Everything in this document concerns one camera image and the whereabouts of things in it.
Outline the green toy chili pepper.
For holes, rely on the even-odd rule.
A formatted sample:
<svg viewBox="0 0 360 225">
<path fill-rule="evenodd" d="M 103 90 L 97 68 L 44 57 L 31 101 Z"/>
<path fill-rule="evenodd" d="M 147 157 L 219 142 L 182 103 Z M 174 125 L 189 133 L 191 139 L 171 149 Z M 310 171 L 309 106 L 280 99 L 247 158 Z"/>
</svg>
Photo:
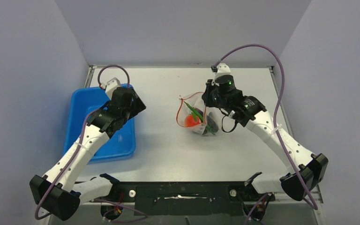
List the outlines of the green toy chili pepper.
<svg viewBox="0 0 360 225">
<path fill-rule="evenodd" d="M 204 130 L 205 128 L 209 128 L 209 127 L 208 127 L 207 119 L 205 119 L 203 116 L 201 116 L 201 115 L 198 113 L 198 111 L 196 110 L 195 107 L 192 107 L 192 106 L 191 106 L 190 104 L 188 104 L 187 102 L 184 102 L 184 103 L 185 103 L 185 105 L 188 107 L 188 109 L 191 111 L 191 114 L 197 115 L 197 116 L 200 118 L 200 120 L 201 120 L 201 125 L 204 125 L 203 130 Z"/>
</svg>

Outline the clear zip top bag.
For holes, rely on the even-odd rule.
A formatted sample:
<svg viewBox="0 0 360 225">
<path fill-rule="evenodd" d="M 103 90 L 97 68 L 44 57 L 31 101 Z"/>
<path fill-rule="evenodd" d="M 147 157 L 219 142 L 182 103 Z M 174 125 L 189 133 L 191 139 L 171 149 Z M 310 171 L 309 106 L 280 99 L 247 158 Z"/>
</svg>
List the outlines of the clear zip top bag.
<svg viewBox="0 0 360 225">
<path fill-rule="evenodd" d="M 202 100 L 203 92 L 179 96 L 180 106 L 176 113 L 176 122 L 199 135 L 216 135 L 221 123 L 214 108 L 207 107 Z"/>
</svg>

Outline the red yellow toy peach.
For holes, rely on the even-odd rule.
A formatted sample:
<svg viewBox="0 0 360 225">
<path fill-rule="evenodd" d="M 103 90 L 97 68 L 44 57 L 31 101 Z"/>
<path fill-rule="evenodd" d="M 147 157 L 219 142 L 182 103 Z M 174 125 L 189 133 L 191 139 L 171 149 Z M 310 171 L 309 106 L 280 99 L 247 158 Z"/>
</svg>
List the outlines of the red yellow toy peach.
<svg viewBox="0 0 360 225">
<path fill-rule="evenodd" d="M 194 127 L 199 124 L 201 124 L 201 120 L 197 115 L 189 114 L 184 119 L 184 126 L 187 128 Z"/>
</svg>

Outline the purple toy eggplant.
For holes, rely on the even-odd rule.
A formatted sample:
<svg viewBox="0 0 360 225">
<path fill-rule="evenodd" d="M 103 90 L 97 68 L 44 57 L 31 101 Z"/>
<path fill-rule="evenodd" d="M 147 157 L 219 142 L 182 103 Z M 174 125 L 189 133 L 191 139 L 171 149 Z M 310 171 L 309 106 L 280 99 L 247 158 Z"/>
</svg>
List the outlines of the purple toy eggplant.
<svg viewBox="0 0 360 225">
<path fill-rule="evenodd" d="M 201 116 L 205 116 L 206 115 L 206 111 L 205 110 L 200 110 L 198 108 L 196 108 L 196 110 L 198 111 L 198 113 L 201 115 Z"/>
</svg>

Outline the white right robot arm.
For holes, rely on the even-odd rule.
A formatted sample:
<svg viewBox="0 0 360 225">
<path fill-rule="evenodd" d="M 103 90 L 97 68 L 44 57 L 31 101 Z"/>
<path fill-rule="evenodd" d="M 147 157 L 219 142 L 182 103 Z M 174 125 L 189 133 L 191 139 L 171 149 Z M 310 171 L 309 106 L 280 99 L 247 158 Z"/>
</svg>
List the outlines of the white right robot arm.
<svg viewBox="0 0 360 225">
<path fill-rule="evenodd" d="M 254 96 L 245 96 L 235 87 L 232 75 L 208 79 L 202 100 L 207 107 L 223 110 L 235 124 L 259 137 L 283 162 L 287 171 L 257 172 L 247 180 L 245 194 L 257 200 L 265 193 L 280 192 L 296 201 L 306 199 L 323 179 L 329 163 L 324 154 L 314 154 L 274 122 L 266 107 Z"/>
</svg>

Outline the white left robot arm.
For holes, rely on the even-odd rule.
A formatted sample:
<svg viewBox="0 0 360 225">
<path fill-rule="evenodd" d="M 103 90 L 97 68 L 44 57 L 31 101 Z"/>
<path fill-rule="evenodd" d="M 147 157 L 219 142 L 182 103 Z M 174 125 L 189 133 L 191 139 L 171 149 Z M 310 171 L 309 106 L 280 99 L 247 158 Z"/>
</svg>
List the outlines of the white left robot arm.
<svg viewBox="0 0 360 225">
<path fill-rule="evenodd" d="M 44 175 L 35 175 L 30 180 L 30 189 L 37 205 L 35 219 L 42 220 L 54 215 L 65 221 L 82 204 L 108 196 L 118 183 L 108 174 L 76 183 L 95 153 L 129 120 L 146 109 L 132 86 L 106 88 L 105 94 L 108 101 L 85 116 L 79 137 L 62 158 Z"/>
</svg>

